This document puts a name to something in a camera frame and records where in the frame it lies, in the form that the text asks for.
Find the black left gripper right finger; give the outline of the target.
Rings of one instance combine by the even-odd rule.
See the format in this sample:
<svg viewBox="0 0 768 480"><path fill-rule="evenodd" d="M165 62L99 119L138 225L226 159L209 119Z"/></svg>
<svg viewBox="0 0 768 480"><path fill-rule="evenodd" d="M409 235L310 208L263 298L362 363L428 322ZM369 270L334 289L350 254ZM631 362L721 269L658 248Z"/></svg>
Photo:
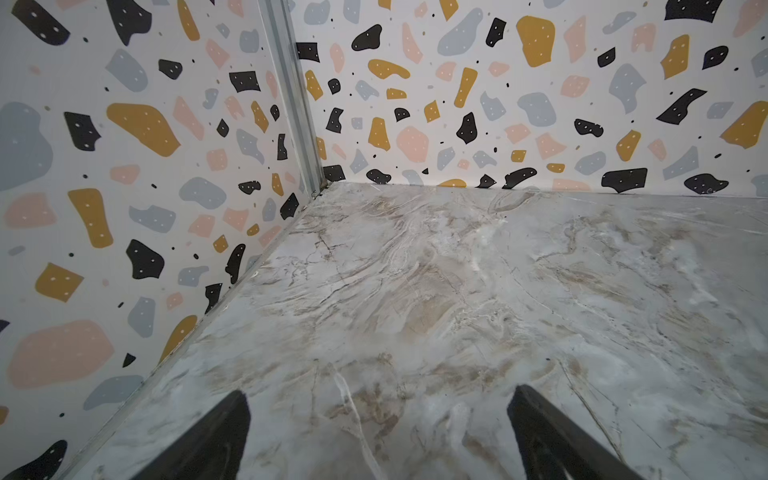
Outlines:
<svg viewBox="0 0 768 480"><path fill-rule="evenodd" d="M529 385L507 406L528 479L637 479L639 475Z"/></svg>

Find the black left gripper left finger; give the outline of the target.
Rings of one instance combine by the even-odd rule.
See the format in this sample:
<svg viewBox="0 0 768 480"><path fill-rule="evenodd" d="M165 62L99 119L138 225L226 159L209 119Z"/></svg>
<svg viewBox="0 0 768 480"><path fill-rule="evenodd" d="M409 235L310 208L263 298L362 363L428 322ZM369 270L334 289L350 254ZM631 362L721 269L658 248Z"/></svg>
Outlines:
<svg viewBox="0 0 768 480"><path fill-rule="evenodd" d="M245 394L232 391L133 479L235 479L250 422Z"/></svg>

